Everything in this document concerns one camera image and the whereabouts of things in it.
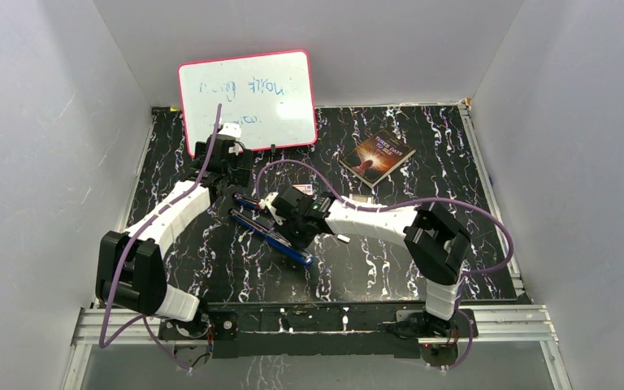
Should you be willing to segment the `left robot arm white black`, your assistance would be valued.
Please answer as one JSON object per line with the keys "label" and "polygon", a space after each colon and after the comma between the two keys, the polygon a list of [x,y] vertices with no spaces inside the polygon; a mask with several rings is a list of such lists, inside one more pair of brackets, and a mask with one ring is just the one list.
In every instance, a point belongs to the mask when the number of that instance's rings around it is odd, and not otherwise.
{"label": "left robot arm white black", "polygon": [[169,195],[140,222],[101,240],[95,295],[147,316],[178,320],[191,338],[204,336],[210,316],[200,299],[166,280],[164,257],[180,234],[208,211],[231,186],[249,184],[253,152],[238,136],[217,135],[198,142],[200,151]]}

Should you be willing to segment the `staple box tray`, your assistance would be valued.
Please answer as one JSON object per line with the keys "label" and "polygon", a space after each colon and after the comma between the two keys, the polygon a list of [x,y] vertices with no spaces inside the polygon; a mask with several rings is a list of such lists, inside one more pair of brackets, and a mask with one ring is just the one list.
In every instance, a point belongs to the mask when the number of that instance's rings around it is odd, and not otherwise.
{"label": "staple box tray", "polygon": [[366,196],[366,195],[361,195],[361,194],[350,194],[349,198],[353,200],[354,202],[366,203],[369,205],[375,204],[374,198],[372,196]]}

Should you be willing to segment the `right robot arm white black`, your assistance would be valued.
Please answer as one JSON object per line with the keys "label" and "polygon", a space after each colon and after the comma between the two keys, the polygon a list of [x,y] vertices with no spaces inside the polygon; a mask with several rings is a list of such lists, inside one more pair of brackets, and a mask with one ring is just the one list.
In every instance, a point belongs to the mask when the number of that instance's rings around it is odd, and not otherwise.
{"label": "right robot arm white black", "polygon": [[296,251],[307,249],[322,234],[364,236],[405,248],[427,280],[427,295],[422,313],[398,320],[393,332],[401,337],[448,337],[455,331],[462,263],[471,238],[438,202],[392,208],[332,193],[312,197],[287,187],[267,194],[258,205],[274,219],[275,232]]}

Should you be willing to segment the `whiteboard with pink frame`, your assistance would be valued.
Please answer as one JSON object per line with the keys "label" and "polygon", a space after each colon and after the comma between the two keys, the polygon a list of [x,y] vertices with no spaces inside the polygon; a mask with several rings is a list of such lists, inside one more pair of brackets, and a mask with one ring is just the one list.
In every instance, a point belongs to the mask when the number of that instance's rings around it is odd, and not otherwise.
{"label": "whiteboard with pink frame", "polygon": [[239,124],[241,140],[252,150],[312,145],[319,138],[304,50],[183,63],[177,76],[190,156],[216,117]]}

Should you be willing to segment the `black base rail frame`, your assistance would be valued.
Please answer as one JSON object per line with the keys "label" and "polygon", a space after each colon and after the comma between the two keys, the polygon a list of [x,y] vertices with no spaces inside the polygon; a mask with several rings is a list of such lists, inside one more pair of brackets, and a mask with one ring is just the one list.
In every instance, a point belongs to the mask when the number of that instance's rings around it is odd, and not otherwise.
{"label": "black base rail frame", "polygon": [[420,301],[213,303],[193,323],[163,320],[161,340],[200,341],[217,359],[264,355],[389,355],[450,362],[470,334],[462,317],[432,317]]}

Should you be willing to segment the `small red staple box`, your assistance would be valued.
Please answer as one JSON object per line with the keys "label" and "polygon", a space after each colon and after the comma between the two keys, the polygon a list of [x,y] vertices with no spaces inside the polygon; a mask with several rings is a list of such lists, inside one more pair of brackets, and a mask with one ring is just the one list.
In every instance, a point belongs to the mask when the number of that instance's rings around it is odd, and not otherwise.
{"label": "small red staple box", "polygon": [[309,196],[313,196],[314,195],[314,189],[313,189],[313,186],[311,184],[294,184],[293,187],[295,189],[301,191],[305,195],[309,195]]}

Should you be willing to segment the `paperback book orange cover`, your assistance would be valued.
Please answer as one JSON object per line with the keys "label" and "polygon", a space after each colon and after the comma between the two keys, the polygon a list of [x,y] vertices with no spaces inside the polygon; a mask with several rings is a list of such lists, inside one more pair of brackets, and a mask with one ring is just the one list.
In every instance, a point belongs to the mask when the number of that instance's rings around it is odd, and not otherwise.
{"label": "paperback book orange cover", "polygon": [[340,164],[362,183],[374,188],[415,153],[415,148],[393,132],[373,134],[340,159]]}

